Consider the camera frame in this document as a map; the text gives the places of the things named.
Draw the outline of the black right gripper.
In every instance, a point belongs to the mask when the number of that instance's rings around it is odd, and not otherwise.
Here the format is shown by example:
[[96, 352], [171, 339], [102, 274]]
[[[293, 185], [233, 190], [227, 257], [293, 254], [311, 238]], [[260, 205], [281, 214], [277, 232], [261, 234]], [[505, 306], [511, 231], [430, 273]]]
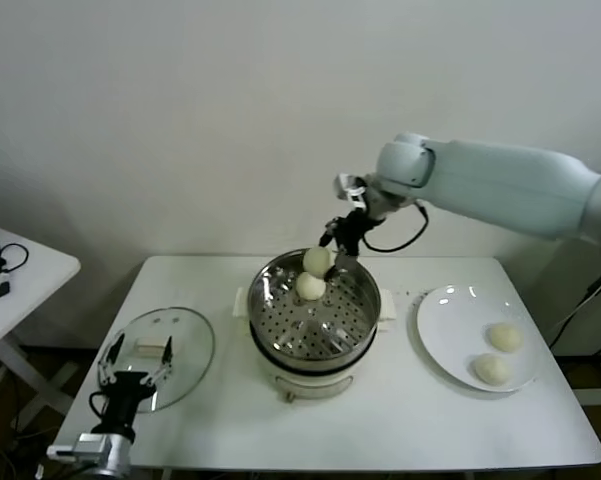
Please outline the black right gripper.
[[371, 218], [362, 209], [355, 209], [345, 217], [335, 217], [325, 225], [320, 237], [320, 246], [327, 247], [335, 238], [338, 253], [332, 266], [325, 272], [324, 281], [332, 281], [337, 276], [356, 270], [356, 257], [359, 255], [359, 244], [367, 232], [381, 224], [380, 220]]

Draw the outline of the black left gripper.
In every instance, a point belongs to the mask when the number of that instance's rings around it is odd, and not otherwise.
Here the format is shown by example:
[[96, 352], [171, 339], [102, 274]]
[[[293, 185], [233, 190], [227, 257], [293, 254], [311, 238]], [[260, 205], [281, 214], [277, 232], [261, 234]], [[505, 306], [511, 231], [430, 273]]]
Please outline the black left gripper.
[[99, 432], [134, 436], [133, 423], [142, 401], [156, 392], [156, 386], [169, 377], [173, 370], [173, 338], [141, 338], [139, 357], [144, 361], [147, 372], [118, 372], [116, 362], [125, 340], [118, 333], [106, 347], [98, 361], [98, 384], [106, 405], [101, 414]]

